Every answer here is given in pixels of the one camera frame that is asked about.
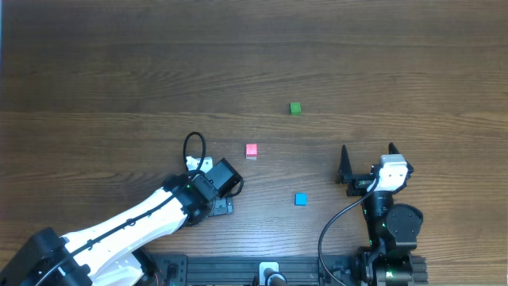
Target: wood grain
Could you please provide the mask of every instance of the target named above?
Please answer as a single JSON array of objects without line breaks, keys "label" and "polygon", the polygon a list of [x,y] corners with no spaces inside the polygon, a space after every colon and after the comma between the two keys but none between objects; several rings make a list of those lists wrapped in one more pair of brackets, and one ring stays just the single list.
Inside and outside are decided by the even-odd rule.
[{"label": "wood grain", "polygon": [[[183,170],[192,130],[246,179],[233,215],[148,245],[192,256],[316,255],[393,141],[416,172],[434,284],[506,283],[508,2],[5,0],[0,268],[35,231],[92,226]],[[289,102],[303,115],[288,115]],[[257,143],[259,160],[244,159]],[[198,154],[193,142],[190,151]],[[309,194],[295,207],[296,192]],[[359,209],[326,253],[368,244]]]}]

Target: wooden table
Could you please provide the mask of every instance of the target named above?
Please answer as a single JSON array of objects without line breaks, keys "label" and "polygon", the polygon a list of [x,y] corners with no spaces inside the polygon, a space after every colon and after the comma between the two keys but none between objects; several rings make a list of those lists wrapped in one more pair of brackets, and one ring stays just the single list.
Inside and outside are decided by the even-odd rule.
[{"label": "wooden table", "polygon": [[[334,183],[341,146],[366,172],[393,141],[416,170],[396,198],[425,214],[430,282],[506,283],[507,14],[505,0],[5,0],[0,268],[43,227],[149,196],[197,130],[244,191],[233,215],[150,251],[315,256],[353,201]],[[324,251],[366,244],[357,208]]]}]

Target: small block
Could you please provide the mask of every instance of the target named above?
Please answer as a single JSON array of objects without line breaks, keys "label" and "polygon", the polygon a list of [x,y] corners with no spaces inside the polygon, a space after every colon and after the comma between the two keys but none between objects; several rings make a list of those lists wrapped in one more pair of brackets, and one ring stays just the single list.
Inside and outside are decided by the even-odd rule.
[{"label": "small block", "polygon": [[307,205],[307,194],[294,194],[294,205],[295,206],[306,206]]},{"label": "small block", "polygon": [[247,144],[246,147],[247,152],[245,153],[245,158],[255,160],[257,158],[257,144]]},{"label": "small block", "polygon": [[302,105],[300,102],[291,102],[290,103],[291,115],[301,115],[302,114]]}]

